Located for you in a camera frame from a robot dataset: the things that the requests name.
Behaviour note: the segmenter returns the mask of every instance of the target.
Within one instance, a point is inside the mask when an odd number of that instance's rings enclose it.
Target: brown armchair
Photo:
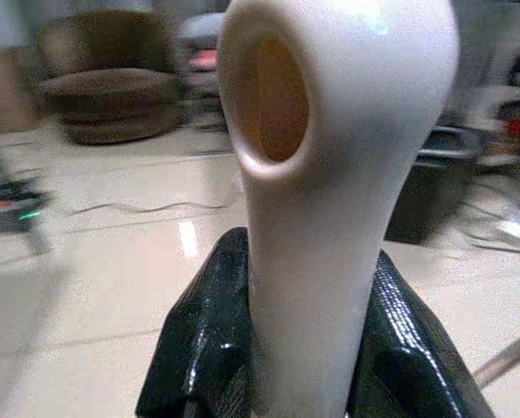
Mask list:
[[[51,75],[41,90],[71,139],[116,143],[176,127],[170,35],[160,17],[129,10],[76,15],[39,32],[38,48]]]

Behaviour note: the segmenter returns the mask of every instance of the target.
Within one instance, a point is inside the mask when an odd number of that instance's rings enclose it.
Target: white curved tube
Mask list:
[[[383,234],[456,57],[447,0],[233,1],[219,82],[249,216],[256,415],[344,415]]]

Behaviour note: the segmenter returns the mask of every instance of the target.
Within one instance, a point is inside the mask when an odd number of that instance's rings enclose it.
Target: green light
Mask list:
[[[31,212],[31,213],[27,213],[25,215],[20,216],[18,219],[25,220],[25,219],[29,219],[29,218],[35,218],[36,216],[39,216],[40,214],[41,214],[41,212]]]

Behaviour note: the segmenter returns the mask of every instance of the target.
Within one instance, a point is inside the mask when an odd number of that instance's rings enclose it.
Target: tiled floor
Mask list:
[[[50,122],[0,147],[55,196],[42,218],[51,254],[26,258],[22,237],[0,235],[0,417],[132,417],[166,313],[214,241],[246,224],[228,139],[186,129],[80,147]],[[73,214],[181,201],[223,207]],[[445,236],[384,248],[475,370],[520,335],[520,255]],[[484,394],[499,417],[520,416],[520,367]]]

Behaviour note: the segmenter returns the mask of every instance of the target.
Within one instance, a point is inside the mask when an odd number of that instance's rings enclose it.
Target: white ceramic object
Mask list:
[[[457,60],[447,0],[234,0],[219,82],[250,234],[254,413],[339,417],[372,274]]]

